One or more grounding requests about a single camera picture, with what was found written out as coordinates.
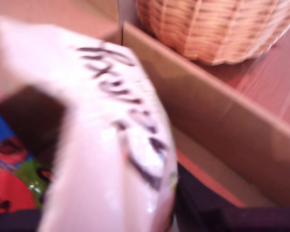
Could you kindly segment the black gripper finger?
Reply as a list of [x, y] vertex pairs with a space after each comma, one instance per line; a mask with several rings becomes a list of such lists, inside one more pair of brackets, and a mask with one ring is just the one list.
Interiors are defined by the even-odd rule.
[[236, 206], [178, 164], [175, 217], [180, 232], [238, 232], [227, 210]]

